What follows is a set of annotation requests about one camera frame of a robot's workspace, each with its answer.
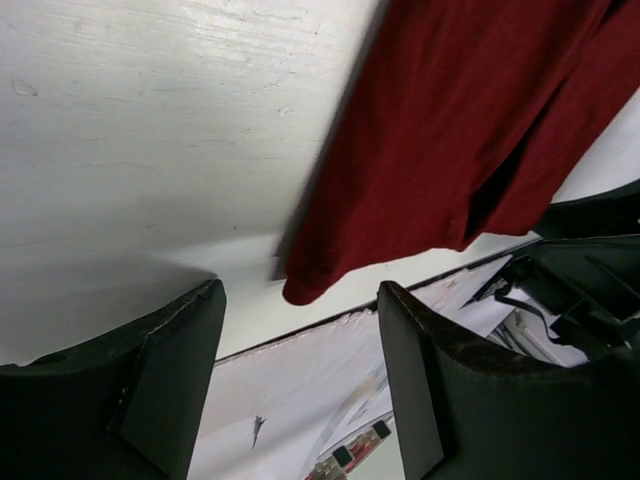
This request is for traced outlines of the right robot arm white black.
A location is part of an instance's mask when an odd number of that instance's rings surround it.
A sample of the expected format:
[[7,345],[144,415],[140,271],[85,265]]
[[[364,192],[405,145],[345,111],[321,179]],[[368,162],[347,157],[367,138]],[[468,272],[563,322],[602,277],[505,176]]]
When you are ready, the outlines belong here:
[[587,359],[639,347],[639,184],[553,204],[540,239],[500,273],[495,301],[542,324],[540,346]]

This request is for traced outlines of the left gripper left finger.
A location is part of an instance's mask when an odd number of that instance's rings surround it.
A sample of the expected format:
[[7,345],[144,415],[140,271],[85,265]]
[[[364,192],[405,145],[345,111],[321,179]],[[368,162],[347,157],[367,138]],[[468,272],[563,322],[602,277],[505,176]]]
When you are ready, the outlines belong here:
[[1,368],[5,479],[183,479],[226,309],[209,280],[73,347]]

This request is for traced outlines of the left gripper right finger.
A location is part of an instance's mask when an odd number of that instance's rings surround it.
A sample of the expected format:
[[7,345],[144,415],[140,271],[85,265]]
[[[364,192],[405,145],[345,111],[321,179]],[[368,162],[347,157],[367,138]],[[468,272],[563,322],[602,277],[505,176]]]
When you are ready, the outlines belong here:
[[385,281],[378,316],[408,479],[635,479],[639,354],[562,367],[497,345]]

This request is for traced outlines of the dark red t shirt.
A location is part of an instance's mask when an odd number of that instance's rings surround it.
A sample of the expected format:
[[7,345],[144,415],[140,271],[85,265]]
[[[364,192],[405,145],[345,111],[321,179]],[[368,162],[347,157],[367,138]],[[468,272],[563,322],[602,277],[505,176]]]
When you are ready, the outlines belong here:
[[639,86],[635,1],[393,1],[321,160],[284,299],[519,236]]

